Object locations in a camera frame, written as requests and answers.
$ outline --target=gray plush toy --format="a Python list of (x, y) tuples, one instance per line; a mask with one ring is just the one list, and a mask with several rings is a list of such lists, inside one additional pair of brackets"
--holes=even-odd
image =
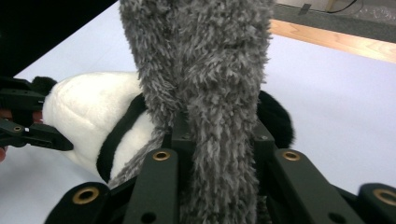
[(120, 0), (120, 15), (155, 125), (113, 178), (138, 175), (176, 113), (186, 111), (197, 148), (181, 223), (257, 223), (258, 180), (249, 144), (273, 0)]

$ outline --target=black stripe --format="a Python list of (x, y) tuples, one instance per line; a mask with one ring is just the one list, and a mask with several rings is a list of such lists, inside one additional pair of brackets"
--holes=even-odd
[(132, 129), (139, 116), (146, 110), (143, 94), (137, 95), (131, 102), (125, 115), (108, 134), (99, 152), (96, 169), (99, 175), (108, 182), (110, 180), (111, 168), (113, 167), (114, 155), (122, 137)]

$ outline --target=white table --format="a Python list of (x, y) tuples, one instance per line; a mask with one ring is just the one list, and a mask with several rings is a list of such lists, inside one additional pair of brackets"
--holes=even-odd
[[(293, 149), (334, 185), (396, 187), (396, 64), (274, 35), (267, 84), (292, 117)], [(118, 3), (20, 72), (60, 81), (95, 71), (135, 71)], [(0, 223), (43, 223), (76, 185), (101, 181), (57, 151), (11, 147), (0, 164)]]

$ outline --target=white plush body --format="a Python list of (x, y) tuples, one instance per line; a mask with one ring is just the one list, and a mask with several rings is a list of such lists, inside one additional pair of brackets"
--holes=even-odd
[[(56, 84), (43, 107), (45, 124), (55, 127), (74, 149), (63, 152), (73, 162), (99, 175), (96, 161), (107, 135), (141, 93), (137, 73), (89, 73)], [(154, 125), (145, 112), (126, 133), (113, 161), (111, 177), (150, 139)]]

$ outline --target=gray floor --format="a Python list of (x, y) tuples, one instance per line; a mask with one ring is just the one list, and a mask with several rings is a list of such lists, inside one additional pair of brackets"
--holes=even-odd
[(280, 21), (396, 43), (396, 12), (393, 9), (360, 4), (337, 14), (315, 10), (301, 13), (298, 7), (276, 5), (274, 17)]

